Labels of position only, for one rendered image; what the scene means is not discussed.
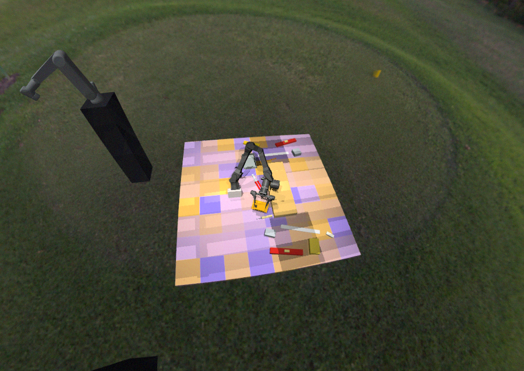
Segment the red flat bar with yellow centre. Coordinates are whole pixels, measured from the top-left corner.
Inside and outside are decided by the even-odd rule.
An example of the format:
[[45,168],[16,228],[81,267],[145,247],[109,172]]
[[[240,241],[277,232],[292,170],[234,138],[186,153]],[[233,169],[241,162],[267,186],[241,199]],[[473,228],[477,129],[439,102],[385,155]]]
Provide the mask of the red flat bar with yellow centre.
[[270,254],[300,255],[300,256],[303,256],[303,249],[270,248]]
[[290,144],[292,142],[296,142],[295,138],[294,139],[290,139],[290,140],[277,142],[277,143],[275,143],[275,145],[276,145],[276,147],[279,147],[279,146],[282,146],[282,145]]

